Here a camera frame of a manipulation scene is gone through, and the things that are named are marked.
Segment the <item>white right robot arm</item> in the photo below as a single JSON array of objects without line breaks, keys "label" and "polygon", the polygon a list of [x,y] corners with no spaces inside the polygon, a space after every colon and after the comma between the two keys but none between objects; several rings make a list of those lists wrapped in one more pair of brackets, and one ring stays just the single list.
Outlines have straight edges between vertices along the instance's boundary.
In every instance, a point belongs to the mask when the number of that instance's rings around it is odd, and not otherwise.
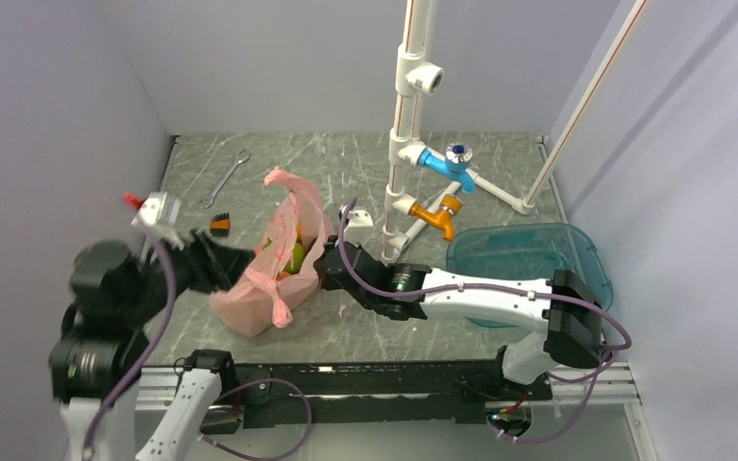
[{"label": "white right robot arm", "polygon": [[600,300],[575,273],[548,279],[462,276],[422,264],[384,265],[361,246],[331,236],[313,267],[327,291],[342,290],[360,306],[395,321],[457,316],[524,328],[528,335],[501,352],[491,373],[497,395],[513,399],[557,366],[601,366]]}]

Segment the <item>pink plastic bag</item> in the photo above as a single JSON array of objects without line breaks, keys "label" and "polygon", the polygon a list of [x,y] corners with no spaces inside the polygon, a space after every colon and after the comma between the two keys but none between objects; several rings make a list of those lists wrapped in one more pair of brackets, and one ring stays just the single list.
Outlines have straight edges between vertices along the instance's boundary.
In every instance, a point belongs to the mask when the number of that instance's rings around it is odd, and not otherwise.
[{"label": "pink plastic bag", "polygon": [[[209,295],[213,313],[227,327],[247,337],[270,327],[285,328],[292,322],[293,310],[320,287],[313,263],[334,234],[313,182],[276,167],[263,183],[281,186],[287,195],[276,207],[255,247],[256,258],[238,283],[228,291]],[[298,274],[284,277],[283,267],[296,242],[304,245],[306,258]]]}]

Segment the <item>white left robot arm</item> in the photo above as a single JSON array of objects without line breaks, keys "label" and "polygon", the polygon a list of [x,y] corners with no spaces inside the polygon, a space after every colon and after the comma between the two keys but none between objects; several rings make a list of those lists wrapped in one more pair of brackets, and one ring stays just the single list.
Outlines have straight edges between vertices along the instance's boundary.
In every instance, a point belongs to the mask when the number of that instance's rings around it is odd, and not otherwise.
[{"label": "white left robot arm", "polygon": [[185,369],[193,382],[178,389],[144,452],[135,451],[135,404],[142,368],[157,348],[176,301],[186,291],[211,294],[232,288],[256,253],[215,242],[193,230],[182,248],[157,242],[138,258],[121,240],[83,249],[69,278],[73,301],[48,364],[53,398],[70,438],[73,460],[177,460],[187,435],[208,406],[236,393],[228,352],[198,351]]}]

